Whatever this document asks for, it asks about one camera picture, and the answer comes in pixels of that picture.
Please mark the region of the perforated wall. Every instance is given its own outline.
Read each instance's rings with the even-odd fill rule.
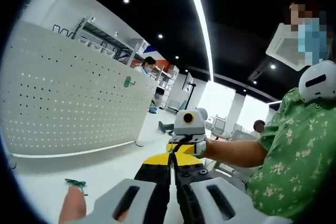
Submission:
[[[18,23],[0,71],[13,154],[73,154],[136,140],[157,83],[42,27]]]

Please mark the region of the white column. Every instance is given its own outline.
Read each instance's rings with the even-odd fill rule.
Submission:
[[[245,101],[245,96],[235,93],[233,102],[229,111],[229,114],[226,119],[225,132],[231,133],[235,123],[237,123],[241,109]]]
[[[276,113],[275,110],[269,108],[265,123],[268,123],[269,121],[271,121],[275,113]]]

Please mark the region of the green floral shirt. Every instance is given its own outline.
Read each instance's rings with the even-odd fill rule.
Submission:
[[[290,90],[258,142],[268,154],[247,193],[261,212],[295,220],[336,155],[336,101],[304,104],[298,89]]]

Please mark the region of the black cable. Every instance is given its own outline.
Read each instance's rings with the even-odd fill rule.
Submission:
[[[177,152],[183,144],[189,142],[191,139],[193,139],[193,136],[192,136],[192,135],[187,135],[187,136],[185,136],[184,138],[182,138],[182,139],[179,141],[179,143],[174,147],[173,152]]]

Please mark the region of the robot camera eye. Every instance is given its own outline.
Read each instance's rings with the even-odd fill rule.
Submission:
[[[183,117],[184,122],[191,123],[194,120],[194,116],[191,113],[186,113]]]

